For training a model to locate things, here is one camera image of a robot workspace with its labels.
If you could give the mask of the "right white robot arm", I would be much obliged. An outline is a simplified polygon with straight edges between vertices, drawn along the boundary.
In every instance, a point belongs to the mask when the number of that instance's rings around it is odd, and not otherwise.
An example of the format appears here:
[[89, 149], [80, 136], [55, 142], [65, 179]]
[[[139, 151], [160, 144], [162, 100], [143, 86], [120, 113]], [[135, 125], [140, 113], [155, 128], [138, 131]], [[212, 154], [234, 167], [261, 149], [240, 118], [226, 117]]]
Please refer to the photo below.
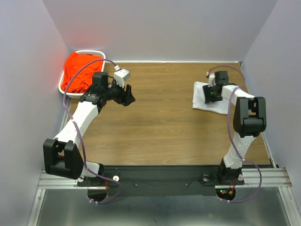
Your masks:
[[203, 86], [205, 104], [228, 101], [227, 130], [230, 148], [216, 172], [219, 183], [242, 181], [242, 165], [251, 143], [266, 129], [266, 101], [229, 82], [226, 71], [208, 73]]

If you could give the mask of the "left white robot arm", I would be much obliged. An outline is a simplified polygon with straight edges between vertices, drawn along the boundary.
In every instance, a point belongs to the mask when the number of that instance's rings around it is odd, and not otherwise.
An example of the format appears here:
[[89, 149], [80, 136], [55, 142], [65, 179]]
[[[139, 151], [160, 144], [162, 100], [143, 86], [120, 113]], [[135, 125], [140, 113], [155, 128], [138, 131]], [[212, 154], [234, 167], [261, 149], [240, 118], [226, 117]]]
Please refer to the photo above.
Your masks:
[[122, 106], [135, 101], [131, 86], [126, 84], [129, 77], [130, 72], [126, 69], [116, 71], [112, 82], [109, 82], [108, 73], [94, 73], [92, 85], [80, 97], [74, 114], [69, 116], [70, 120], [53, 139], [46, 139], [43, 144], [47, 174], [70, 179], [88, 177], [95, 186], [104, 182], [103, 166], [87, 161], [86, 154], [79, 149], [84, 148], [83, 135], [90, 123], [108, 101], [113, 100]]

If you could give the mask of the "white t shirt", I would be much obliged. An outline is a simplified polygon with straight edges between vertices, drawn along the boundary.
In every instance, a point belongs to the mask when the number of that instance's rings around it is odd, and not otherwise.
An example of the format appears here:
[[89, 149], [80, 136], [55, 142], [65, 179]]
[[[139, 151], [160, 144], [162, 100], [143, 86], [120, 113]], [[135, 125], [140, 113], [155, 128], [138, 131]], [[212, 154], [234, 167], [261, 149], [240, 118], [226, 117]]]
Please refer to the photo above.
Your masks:
[[205, 85], [207, 85], [207, 83], [199, 81], [194, 82], [192, 108], [227, 115], [229, 104], [229, 101], [227, 99], [208, 104], [205, 103], [205, 94], [203, 91], [203, 86]]

